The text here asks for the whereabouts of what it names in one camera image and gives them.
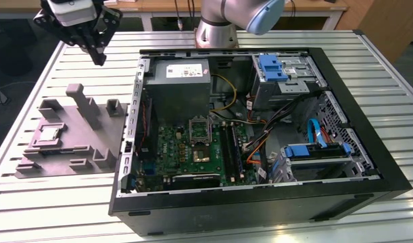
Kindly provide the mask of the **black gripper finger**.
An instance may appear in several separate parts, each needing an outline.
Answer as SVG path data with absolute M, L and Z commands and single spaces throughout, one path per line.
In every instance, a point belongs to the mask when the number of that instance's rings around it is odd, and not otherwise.
M 62 37 L 62 25 L 58 19 L 45 9 L 42 9 L 38 13 L 37 17 L 34 18 L 34 22 L 58 38 Z M 81 49 L 90 55 L 93 62 L 95 63 L 98 60 L 97 47 L 81 47 Z
M 95 61 L 95 64 L 102 66 L 106 62 L 106 55 L 103 51 L 121 25 L 123 13 L 118 9 L 102 7 L 101 16 L 106 29 L 99 32 L 97 39 L 98 60 Z

